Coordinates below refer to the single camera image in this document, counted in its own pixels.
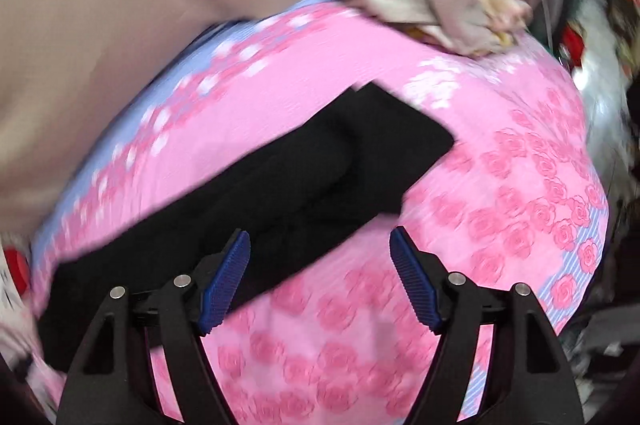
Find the black pants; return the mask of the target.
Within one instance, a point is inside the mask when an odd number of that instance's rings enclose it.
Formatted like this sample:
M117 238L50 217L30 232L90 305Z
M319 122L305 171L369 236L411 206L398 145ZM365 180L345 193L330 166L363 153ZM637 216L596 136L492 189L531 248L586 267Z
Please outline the black pants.
M115 286L158 289L219 253L236 231L250 261L231 301L207 296L203 333L328 254L405 193L454 145L436 121L382 87L347 89L292 132L255 149L114 240L55 269L37 329L43 357L67 371Z

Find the white cartoon face pillow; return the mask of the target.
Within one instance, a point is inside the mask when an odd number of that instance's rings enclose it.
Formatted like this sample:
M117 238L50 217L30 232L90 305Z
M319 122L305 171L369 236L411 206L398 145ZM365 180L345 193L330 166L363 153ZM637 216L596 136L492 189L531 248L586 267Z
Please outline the white cartoon face pillow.
M29 291L28 245L18 235L1 234L1 357L25 358L35 348L34 317L25 301Z

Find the pink rose bedsheet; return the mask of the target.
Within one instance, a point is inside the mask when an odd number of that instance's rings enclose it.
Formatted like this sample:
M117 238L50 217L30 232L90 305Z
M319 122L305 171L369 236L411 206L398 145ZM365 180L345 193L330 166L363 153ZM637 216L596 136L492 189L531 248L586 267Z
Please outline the pink rose bedsheet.
M122 112L40 230L35 313L58 265L373 81L456 141L405 196L399 221L416 245L480 285L529 284L561 329L598 266L608 217L570 75L530 36L475 61L336 0L206 32ZM372 221L204 338L241 423L398 424L408 414L437 339L393 268L392 228Z

